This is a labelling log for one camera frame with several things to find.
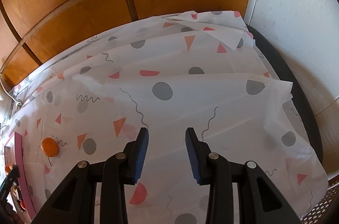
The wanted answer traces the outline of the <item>large orange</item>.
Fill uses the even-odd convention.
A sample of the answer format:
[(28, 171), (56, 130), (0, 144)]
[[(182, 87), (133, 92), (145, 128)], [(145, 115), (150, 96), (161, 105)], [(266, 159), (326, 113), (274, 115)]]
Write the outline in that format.
[(59, 154), (58, 143), (51, 137), (41, 141), (41, 150), (47, 157), (56, 157)]

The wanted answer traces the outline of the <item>orange tangerine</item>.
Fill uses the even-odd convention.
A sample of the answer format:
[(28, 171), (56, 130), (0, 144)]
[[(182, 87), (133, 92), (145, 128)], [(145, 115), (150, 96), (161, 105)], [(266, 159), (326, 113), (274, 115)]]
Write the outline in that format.
[(10, 173), (10, 171), (12, 170), (12, 165), (10, 164), (7, 164), (5, 166), (5, 173), (8, 175)]

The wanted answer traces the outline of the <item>small red-orange fruit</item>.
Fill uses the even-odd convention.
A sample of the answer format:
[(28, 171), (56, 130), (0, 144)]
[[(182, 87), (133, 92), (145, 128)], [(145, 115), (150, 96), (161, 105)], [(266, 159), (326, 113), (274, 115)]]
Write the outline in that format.
[(26, 210), (26, 205), (22, 199), (17, 200), (17, 205), (20, 211), (25, 211)]

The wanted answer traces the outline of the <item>pink-edged cardboard tray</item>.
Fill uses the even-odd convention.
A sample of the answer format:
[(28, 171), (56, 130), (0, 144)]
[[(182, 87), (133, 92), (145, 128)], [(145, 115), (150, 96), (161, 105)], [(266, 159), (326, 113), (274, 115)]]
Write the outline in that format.
[[(5, 166), (7, 164), (17, 165), (19, 167), (20, 177), (17, 182), (14, 182), (10, 188), (10, 198), (13, 201), (13, 205), (17, 214), (24, 223), (31, 223), (32, 219), (36, 215), (35, 208), (33, 206), (31, 195), (29, 193), (29, 187), (27, 184), (24, 164), (23, 164), (23, 147), (22, 136), (17, 132), (13, 132), (4, 146)], [(17, 205), (17, 200), (22, 199), (26, 205), (25, 211), (20, 211)]]

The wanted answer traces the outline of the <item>white patterned tablecloth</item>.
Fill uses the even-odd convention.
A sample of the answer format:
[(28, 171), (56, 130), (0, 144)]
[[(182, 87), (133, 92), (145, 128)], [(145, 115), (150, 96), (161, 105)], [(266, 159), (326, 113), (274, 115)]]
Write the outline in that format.
[[(13, 89), (23, 105), (4, 132), (22, 136), (35, 211), (76, 163), (105, 161), (145, 127), (144, 169), (126, 188), (131, 223), (203, 223), (208, 188), (191, 172), (191, 127), (229, 161), (256, 162), (303, 217), (328, 178), (277, 78), (237, 12), (151, 17), (90, 37), (28, 75)], [(41, 150), (47, 137), (56, 157)]]

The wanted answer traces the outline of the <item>black round table edge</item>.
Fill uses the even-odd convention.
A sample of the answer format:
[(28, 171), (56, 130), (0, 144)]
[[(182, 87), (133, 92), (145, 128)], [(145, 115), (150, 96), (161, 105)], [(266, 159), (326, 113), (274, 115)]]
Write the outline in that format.
[(302, 86), (286, 63), (280, 52), (254, 27), (247, 25), (248, 32), (253, 35), (255, 46), (259, 49), (259, 54), (267, 60), (272, 71), (277, 75), (275, 80), (284, 90), (284, 101), (292, 101), (294, 105), (295, 118), (298, 118), (306, 132), (308, 144), (312, 148), (320, 164), (323, 163), (324, 150), (320, 129), (310, 102), (308, 101)]

